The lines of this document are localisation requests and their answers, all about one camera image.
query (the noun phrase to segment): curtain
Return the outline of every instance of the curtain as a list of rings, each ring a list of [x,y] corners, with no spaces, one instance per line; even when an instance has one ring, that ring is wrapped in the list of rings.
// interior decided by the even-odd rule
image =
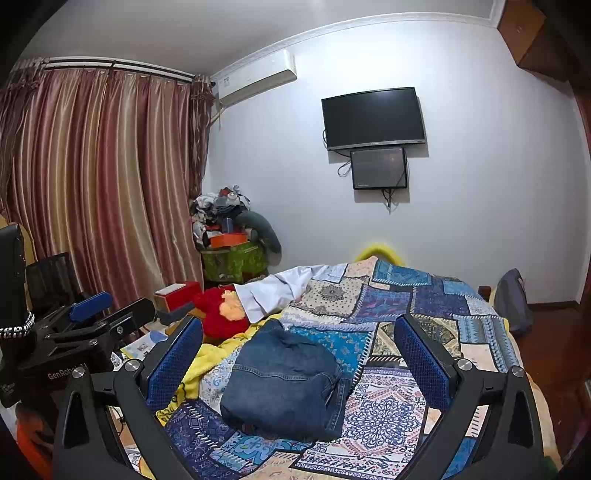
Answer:
[[[0,215],[7,215],[8,183],[24,115],[39,85],[43,63],[32,61],[10,73],[0,89]]]
[[[189,108],[189,196],[193,199],[201,195],[213,100],[210,82],[203,76],[195,77],[191,84]]]
[[[81,288],[116,307],[202,282],[191,233],[191,86],[101,69],[46,70],[12,165],[9,212],[39,258],[69,251]]]

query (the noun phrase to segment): red box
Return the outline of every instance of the red box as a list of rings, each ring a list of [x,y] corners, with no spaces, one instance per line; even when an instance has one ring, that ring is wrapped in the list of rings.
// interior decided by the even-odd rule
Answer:
[[[184,282],[184,286],[174,289],[169,293],[161,293],[166,291],[168,286],[162,290],[158,290],[154,293],[154,304],[156,310],[161,312],[172,312],[173,310],[186,305],[190,301],[193,301],[193,297],[198,293],[201,293],[201,285],[198,281],[187,281]]]

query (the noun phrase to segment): metal screw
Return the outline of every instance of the metal screw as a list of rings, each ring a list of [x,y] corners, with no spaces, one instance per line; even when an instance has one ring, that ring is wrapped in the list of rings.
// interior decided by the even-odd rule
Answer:
[[[511,373],[513,375],[515,375],[516,377],[522,378],[525,375],[525,370],[523,370],[521,367],[519,367],[518,365],[514,365],[511,368]]]
[[[74,378],[80,378],[82,375],[84,375],[84,367],[76,367],[73,371],[72,371],[72,376]]]
[[[472,370],[472,362],[470,362],[469,360],[466,360],[465,358],[460,358],[457,361],[457,366],[459,367],[460,370],[465,370],[466,372],[468,370]]]
[[[136,360],[135,358],[133,360],[129,360],[128,362],[125,363],[125,369],[128,372],[135,372],[138,368],[139,368],[139,360]]]

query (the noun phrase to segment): curtain rod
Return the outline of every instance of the curtain rod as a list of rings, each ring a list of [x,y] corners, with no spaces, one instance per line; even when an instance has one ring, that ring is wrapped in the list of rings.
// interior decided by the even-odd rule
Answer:
[[[159,75],[174,80],[181,80],[182,82],[192,82],[195,77],[195,75],[181,70],[169,69],[168,67],[161,67],[151,63],[108,57],[50,57],[48,59],[20,60],[15,64],[13,70],[41,62],[45,63],[46,69],[68,67],[114,68],[130,72]]]

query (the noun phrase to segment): monitor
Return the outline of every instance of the monitor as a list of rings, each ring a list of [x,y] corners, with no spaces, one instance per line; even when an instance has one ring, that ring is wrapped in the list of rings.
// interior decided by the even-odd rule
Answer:
[[[322,112],[328,150],[425,143],[414,87],[324,98]]]
[[[351,172],[355,190],[405,189],[408,186],[402,147],[353,150]]]

